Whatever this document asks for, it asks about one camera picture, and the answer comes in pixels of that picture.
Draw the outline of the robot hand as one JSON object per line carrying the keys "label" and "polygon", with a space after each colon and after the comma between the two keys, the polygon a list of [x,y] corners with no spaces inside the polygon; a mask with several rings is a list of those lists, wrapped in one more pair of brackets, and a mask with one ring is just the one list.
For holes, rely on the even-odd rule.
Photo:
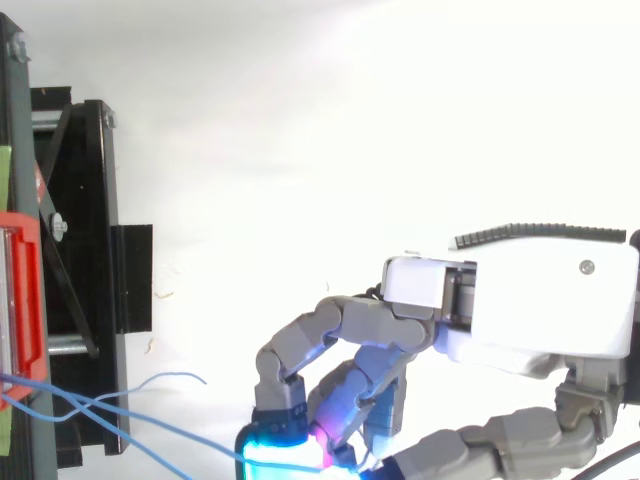
{"label": "robot hand", "polygon": [[[639,400],[639,237],[511,223],[454,238],[441,258],[395,256],[365,293],[329,296],[259,350],[240,479],[551,479],[596,474],[619,408]],[[406,370],[454,362],[544,379],[551,408],[441,430],[398,453]]]}

